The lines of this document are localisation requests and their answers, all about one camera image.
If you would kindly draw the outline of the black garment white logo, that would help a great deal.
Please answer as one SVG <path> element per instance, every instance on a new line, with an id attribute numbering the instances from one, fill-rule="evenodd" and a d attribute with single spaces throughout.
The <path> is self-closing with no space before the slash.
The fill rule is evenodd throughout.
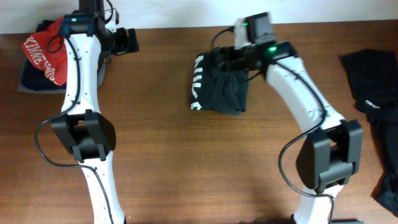
<path id="1" fill-rule="evenodd" d="M 397 216 L 397 58 L 390 50 L 363 49 L 339 56 L 355 108 L 366 115 L 382 153 L 384 177 L 375 201 Z"/>

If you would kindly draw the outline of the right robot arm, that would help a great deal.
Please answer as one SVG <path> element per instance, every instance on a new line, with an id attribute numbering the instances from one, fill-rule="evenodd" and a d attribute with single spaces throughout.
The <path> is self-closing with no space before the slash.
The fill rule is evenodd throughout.
<path id="1" fill-rule="evenodd" d="M 224 72 L 258 71 L 301 130 L 278 156 L 282 178 L 301 195 L 290 222 L 333 223 L 335 198 L 359 171 L 361 125 L 329 104 L 294 46 L 277 40 L 268 12 L 238 18 L 229 30 L 234 45 L 217 49 L 217 67 Z"/>

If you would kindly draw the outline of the grey folded garment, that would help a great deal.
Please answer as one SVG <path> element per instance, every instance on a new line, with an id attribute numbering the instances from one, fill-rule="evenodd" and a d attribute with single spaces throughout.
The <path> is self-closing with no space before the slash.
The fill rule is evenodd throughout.
<path id="1" fill-rule="evenodd" d="M 22 93 L 32 94 L 64 94 L 67 83 L 57 85 L 44 75 L 44 71 L 35 68 L 25 57 L 19 71 L 19 84 L 17 90 Z"/>

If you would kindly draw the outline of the dark green t-shirt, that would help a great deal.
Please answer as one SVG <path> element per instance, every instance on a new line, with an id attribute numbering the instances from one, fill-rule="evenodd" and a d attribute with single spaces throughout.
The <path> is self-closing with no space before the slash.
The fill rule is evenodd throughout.
<path id="1" fill-rule="evenodd" d="M 203 52 L 195 58 L 190 109 L 238 116 L 247 110 L 249 72 L 212 69 L 210 57 Z"/>

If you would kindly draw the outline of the red folded shirt white lettering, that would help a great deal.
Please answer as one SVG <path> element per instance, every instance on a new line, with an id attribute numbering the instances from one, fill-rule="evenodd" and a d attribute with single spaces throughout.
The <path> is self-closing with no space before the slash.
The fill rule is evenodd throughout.
<path id="1" fill-rule="evenodd" d="M 23 41 L 21 47 L 29 63 L 38 71 L 39 78 L 53 87 L 67 84 L 67 51 L 60 26 L 63 18 L 44 20 L 37 30 Z"/>

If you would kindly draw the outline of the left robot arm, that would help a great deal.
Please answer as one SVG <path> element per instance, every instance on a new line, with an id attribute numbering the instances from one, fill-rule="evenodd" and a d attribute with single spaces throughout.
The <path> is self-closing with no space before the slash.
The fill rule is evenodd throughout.
<path id="1" fill-rule="evenodd" d="M 134 29 L 119 26 L 119 13 L 105 1 L 80 1 L 63 17 L 59 34 L 67 56 L 61 112 L 48 119 L 62 146 L 76 160 L 90 194 L 95 223 L 126 223 L 113 175 L 114 125 L 101 114 L 98 76 L 113 56 L 139 51 Z"/>

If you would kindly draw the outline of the navy folded garment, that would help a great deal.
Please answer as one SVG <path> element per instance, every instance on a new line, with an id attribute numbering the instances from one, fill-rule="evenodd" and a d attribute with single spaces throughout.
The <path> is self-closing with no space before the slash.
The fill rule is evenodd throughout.
<path id="1" fill-rule="evenodd" d="M 67 53 L 59 33 L 62 19 L 44 20 L 21 43 L 25 62 L 20 83 L 33 91 L 62 90 L 67 83 Z"/>

